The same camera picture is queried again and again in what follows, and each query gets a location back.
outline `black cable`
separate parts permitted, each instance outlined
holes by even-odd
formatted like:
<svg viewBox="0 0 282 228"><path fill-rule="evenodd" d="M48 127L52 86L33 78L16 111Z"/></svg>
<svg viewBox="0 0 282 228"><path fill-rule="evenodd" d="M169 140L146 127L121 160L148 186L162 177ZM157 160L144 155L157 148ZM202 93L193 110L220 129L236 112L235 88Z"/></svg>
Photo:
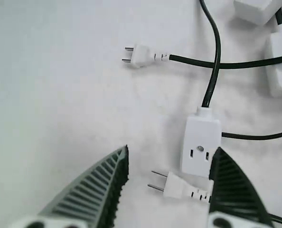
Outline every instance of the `black cable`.
<svg viewBox="0 0 282 228"><path fill-rule="evenodd" d="M275 13L275 17L277 20L277 24L281 25L282 24L282 9L281 8Z"/></svg>
<svg viewBox="0 0 282 228"><path fill-rule="evenodd" d="M198 67L206 67L206 68L213 68L214 63L192 59L192 58L186 58L182 56L176 56L176 55L170 55L169 59L172 61L180 62L180 63L186 63L189 65L194 65ZM282 63L282 56L277 58L269 58L269 59L263 59L263 60L256 60L256 61L250 61L250 62L241 62L241 63L221 63L220 69L244 69L244 68L252 68L252 67L264 67L269 65L275 65Z"/></svg>
<svg viewBox="0 0 282 228"><path fill-rule="evenodd" d="M206 94L203 98L203 102L202 102L202 107L209 107L209 103L211 102L212 96L213 96L213 92L216 86L216 82L218 79L218 73L219 73L219 69L220 69L220 59L221 59L221 41L220 41L220 35L219 35L219 31L217 28L216 23L214 22L211 14L209 13L207 6L204 2L204 0L199 0L200 5L202 10L204 11L209 23L212 26L212 29L214 31L214 35L215 35L215 43L216 43L216 51L215 51L215 61L214 61L214 66L213 66L213 71L212 71L212 75L211 75L211 79L209 80L208 86L207 86L207 91Z"/></svg>
<svg viewBox="0 0 282 228"><path fill-rule="evenodd" d="M244 134L233 134L233 133L222 132L222 137L231 138L231 139L244 139L244 140L270 140L270 139L282 138L282 133L257 136L257 135L244 135Z"/></svg>
<svg viewBox="0 0 282 228"><path fill-rule="evenodd" d="M271 216L271 219L274 221L274 222L278 222L280 224L282 224L282 217L279 217L277 215L273 215L273 214L269 214Z"/></svg>

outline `white outlet box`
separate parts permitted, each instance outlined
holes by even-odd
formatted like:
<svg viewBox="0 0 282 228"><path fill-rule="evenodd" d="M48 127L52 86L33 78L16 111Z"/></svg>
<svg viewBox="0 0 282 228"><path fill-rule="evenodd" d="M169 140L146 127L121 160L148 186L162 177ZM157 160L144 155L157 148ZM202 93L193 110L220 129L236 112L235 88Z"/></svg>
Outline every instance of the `white outlet box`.
<svg viewBox="0 0 282 228"><path fill-rule="evenodd" d="M209 176L214 153L221 144L221 124L210 108L199 107L187 120L181 171L196 176Z"/></svg>
<svg viewBox="0 0 282 228"><path fill-rule="evenodd" d="M256 25L264 25L282 6L282 0L234 0L236 15Z"/></svg>
<svg viewBox="0 0 282 228"><path fill-rule="evenodd" d="M267 40L265 58L282 56L282 25L278 26L279 32L272 33ZM273 97L282 96L282 63L266 67L270 92Z"/></svg>

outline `white table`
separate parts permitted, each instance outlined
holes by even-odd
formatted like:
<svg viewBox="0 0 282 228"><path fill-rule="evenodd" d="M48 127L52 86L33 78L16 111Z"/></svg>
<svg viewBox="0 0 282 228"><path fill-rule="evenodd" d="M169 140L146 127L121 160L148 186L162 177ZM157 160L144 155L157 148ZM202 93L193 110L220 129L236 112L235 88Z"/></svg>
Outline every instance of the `white table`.
<svg viewBox="0 0 282 228"><path fill-rule="evenodd" d="M272 19L237 19L231 0L206 0L222 61L263 57ZM131 69L135 42L213 60L213 31L196 0L0 0L0 227L37 214L68 183L128 144L130 180L118 228L206 225L208 205L170 201L149 189L150 170L177 171L186 117L201 105L210 69L166 63ZM264 68L222 70L211 103L223 130L282 132L282 98ZM282 139L223 139L270 213L282 216Z"/></svg>

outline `plug prong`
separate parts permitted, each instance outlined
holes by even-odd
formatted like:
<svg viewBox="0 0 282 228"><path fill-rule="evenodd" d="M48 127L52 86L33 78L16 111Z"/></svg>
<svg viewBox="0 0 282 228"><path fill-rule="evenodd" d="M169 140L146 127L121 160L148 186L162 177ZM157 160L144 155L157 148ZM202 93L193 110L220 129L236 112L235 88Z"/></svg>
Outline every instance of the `plug prong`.
<svg viewBox="0 0 282 228"><path fill-rule="evenodd" d="M153 189L156 189L156 190L162 191L162 192L164 191L164 189L163 189L163 188L157 187L157 186L152 185L152 184L148 184L147 186L149 186L150 188L153 188Z"/></svg>
<svg viewBox="0 0 282 228"><path fill-rule="evenodd" d="M122 61L123 61L124 63L130 63L130 62L131 62L130 59L122 59Z"/></svg>
<svg viewBox="0 0 282 228"><path fill-rule="evenodd" d="M133 51L133 47L126 47L125 50L127 50L127 51Z"/></svg>
<svg viewBox="0 0 282 228"><path fill-rule="evenodd" d="M152 170L151 172L152 172L152 173L155 173L155 174L158 174L158 175L160 175L160 176L162 176L162 177L166 177L166 178L167 178L167 175L164 175L164 174L162 174L162 173L156 172L156 171L154 171L154 170Z"/></svg>

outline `outlet screw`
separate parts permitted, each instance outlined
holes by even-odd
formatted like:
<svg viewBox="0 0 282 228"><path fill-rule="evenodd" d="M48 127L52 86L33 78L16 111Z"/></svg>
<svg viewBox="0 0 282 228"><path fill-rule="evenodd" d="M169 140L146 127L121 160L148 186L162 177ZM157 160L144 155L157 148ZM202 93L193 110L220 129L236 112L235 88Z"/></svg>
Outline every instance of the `outlet screw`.
<svg viewBox="0 0 282 228"><path fill-rule="evenodd" d="M204 151L204 148L202 146L198 146L197 147L197 150L199 150L200 152L203 152Z"/></svg>

